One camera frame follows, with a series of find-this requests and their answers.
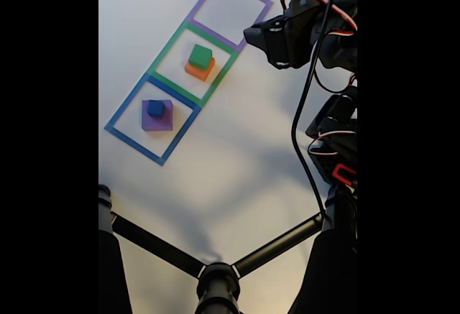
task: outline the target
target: blue cube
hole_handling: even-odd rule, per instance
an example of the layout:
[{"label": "blue cube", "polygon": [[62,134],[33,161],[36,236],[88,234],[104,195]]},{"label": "blue cube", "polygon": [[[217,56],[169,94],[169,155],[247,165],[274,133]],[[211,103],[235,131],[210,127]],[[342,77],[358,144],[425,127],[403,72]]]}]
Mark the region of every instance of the blue cube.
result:
[{"label": "blue cube", "polygon": [[149,105],[147,106],[147,114],[153,118],[160,118],[165,112],[165,104],[163,101],[154,101],[149,100]]}]

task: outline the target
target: white surface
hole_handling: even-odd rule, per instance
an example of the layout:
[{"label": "white surface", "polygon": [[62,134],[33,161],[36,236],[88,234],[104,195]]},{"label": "white surface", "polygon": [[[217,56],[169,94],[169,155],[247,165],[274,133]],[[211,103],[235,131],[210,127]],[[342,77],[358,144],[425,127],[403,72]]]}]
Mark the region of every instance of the white surface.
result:
[{"label": "white surface", "polygon": [[[184,70],[196,44],[212,50],[213,58],[216,61],[206,82],[189,75]],[[157,72],[194,96],[202,98],[229,58],[229,53],[185,29],[158,66]]]},{"label": "white surface", "polygon": [[[146,100],[171,100],[172,131],[144,131],[142,129],[142,101]],[[147,150],[161,157],[192,113],[193,110],[190,107],[153,84],[146,82],[137,95],[133,97],[114,127]]]},{"label": "white surface", "polygon": [[[281,12],[272,1],[267,18]],[[318,212],[290,141],[308,66],[276,70],[246,46],[163,167],[104,130],[196,2],[99,0],[99,183],[130,221],[204,262],[231,264]],[[346,71],[321,66],[318,75],[332,88],[348,80]],[[310,139],[302,131],[328,97],[312,84],[299,123],[303,147]],[[240,309],[286,313],[312,243],[242,279]],[[121,252],[134,314],[194,313],[194,279],[127,241]]]},{"label": "white surface", "polygon": [[239,45],[242,30],[254,23],[264,7],[260,0],[206,0],[194,20]]}]

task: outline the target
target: stacked blocks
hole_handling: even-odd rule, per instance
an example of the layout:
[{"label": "stacked blocks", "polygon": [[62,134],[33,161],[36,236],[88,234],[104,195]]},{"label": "stacked blocks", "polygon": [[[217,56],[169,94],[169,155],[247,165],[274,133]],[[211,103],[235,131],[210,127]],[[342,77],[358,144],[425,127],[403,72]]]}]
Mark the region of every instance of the stacked blocks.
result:
[{"label": "stacked blocks", "polygon": [[171,131],[173,129],[171,100],[142,101],[142,129],[144,131]]},{"label": "stacked blocks", "polygon": [[213,58],[213,51],[206,47],[195,45],[192,54],[185,64],[185,71],[203,82],[207,79],[216,61]]}]

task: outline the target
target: orange block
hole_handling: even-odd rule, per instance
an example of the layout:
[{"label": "orange block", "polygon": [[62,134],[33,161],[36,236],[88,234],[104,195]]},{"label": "orange block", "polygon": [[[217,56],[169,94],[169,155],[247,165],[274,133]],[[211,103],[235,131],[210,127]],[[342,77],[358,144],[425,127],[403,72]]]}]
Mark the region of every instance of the orange block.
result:
[{"label": "orange block", "polygon": [[209,61],[208,68],[206,68],[205,70],[201,70],[200,68],[196,68],[195,66],[190,65],[190,63],[187,62],[185,64],[185,71],[189,75],[192,75],[193,77],[198,78],[204,82],[207,79],[211,70],[213,69],[215,63],[216,61],[212,57],[211,61]]}]

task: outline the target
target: green cube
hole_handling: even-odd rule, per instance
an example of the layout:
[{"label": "green cube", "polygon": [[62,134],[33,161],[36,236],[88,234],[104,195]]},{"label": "green cube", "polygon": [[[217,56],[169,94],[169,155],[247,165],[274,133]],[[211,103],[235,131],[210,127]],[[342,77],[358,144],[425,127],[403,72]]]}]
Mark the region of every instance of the green cube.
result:
[{"label": "green cube", "polygon": [[209,62],[213,56],[213,51],[206,47],[195,45],[192,54],[188,58],[190,65],[205,70],[208,68]]}]

